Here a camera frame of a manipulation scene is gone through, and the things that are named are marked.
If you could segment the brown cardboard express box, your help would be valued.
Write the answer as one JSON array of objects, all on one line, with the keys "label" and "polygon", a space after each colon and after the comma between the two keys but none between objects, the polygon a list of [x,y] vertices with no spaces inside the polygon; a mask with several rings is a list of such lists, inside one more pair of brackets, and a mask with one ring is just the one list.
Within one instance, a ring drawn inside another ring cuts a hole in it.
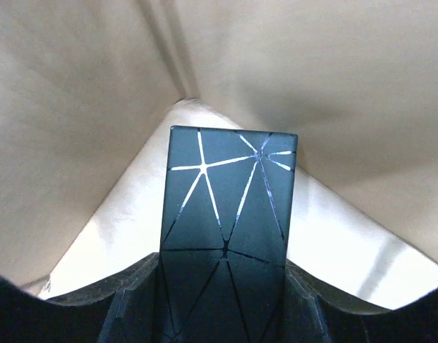
[{"label": "brown cardboard express box", "polygon": [[438,1],[0,1],[0,274],[48,298],[157,250],[175,124],[298,135],[317,278],[438,287]]}]

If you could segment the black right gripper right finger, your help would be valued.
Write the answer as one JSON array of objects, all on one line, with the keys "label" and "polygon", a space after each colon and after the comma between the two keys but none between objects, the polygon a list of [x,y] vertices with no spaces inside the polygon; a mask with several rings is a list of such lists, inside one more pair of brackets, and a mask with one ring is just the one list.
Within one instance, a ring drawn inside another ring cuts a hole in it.
[{"label": "black right gripper right finger", "polygon": [[395,310],[285,269],[283,342],[438,342],[438,287]]}]

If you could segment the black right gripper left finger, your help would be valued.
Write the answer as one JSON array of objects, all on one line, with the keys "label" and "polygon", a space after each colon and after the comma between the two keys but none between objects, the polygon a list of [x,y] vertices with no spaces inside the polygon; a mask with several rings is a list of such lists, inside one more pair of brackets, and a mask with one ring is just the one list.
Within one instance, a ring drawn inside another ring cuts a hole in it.
[{"label": "black right gripper left finger", "polygon": [[159,255],[42,300],[0,275],[0,342],[151,342]]}]

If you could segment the black cylinder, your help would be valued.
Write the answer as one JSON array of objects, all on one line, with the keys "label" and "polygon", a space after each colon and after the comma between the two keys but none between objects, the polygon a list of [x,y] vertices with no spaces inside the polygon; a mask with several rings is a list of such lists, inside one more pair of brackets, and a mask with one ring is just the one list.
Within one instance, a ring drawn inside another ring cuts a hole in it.
[{"label": "black cylinder", "polygon": [[296,134],[173,126],[154,342],[278,342]]}]

